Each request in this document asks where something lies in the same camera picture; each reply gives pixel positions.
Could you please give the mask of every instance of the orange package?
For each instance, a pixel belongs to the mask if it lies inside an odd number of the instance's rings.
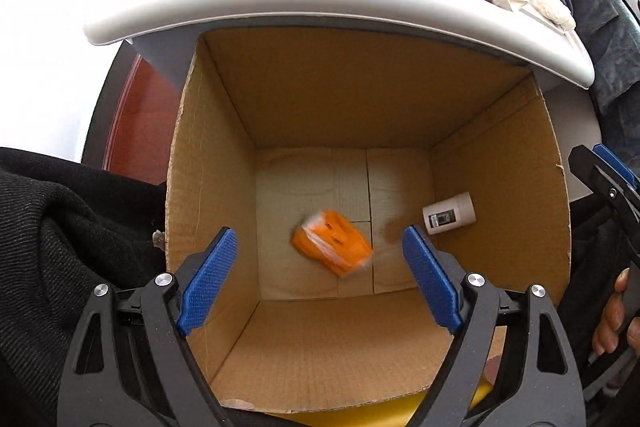
[[[338,277],[366,266],[373,250],[347,219],[334,210],[307,217],[291,237],[300,253],[318,259]]]

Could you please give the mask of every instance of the metal screw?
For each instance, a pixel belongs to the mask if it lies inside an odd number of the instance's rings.
[[[540,284],[534,284],[531,287],[531,293],[533,293],[533,295],[535,295],[536,297],[544,297],[546,295],[546,290],[544,286],[541,286]]]
[[[171,284],[172,280],[174,280],[174,277],[170,273],[161,273],[156,277],[156,284],[158,286],[167,286]]]
[[[96,297],[102,297],[103,295],[107,295],[108,291],[109,291],[109,287],[105,283],[98,284],[94,288],[94,295]]]
[[[466,276],[466,280],[469,281],[471,286],[484,286],[484,277],[482,277],[479,273],[470,273]]]

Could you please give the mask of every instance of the yellow object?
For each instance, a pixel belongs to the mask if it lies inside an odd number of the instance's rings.
[[[293,233],[291,244],[339,277],[365,266],[373,253],[362,234],[334,210],[308,217]]]
[[[475,407],[494,387],[482,377],[471,402]],[[426,392],[403,396],[381,403],[337,411],[279,414],[310,427],[404,427],[422,402]]]

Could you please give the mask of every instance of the cardboard box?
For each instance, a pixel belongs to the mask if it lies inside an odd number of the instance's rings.
[[[168,172],[169,270],[222,226],[238,260],[189,338],[225,405],[331,410],[428,388],[449,347],[402,257],[421,209],[468,191],[478,221],[435,237],[497,286],[568,281],[564,174],[526,68],[429,39],[261,27],[203,36]],[[334,208],[372,239],[338,280],[289,244]]]

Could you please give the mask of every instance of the white cylindrical container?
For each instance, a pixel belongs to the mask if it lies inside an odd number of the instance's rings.
[[[476,222],[476,212],[468,192],[425,206],[422,214],[430,235]]]

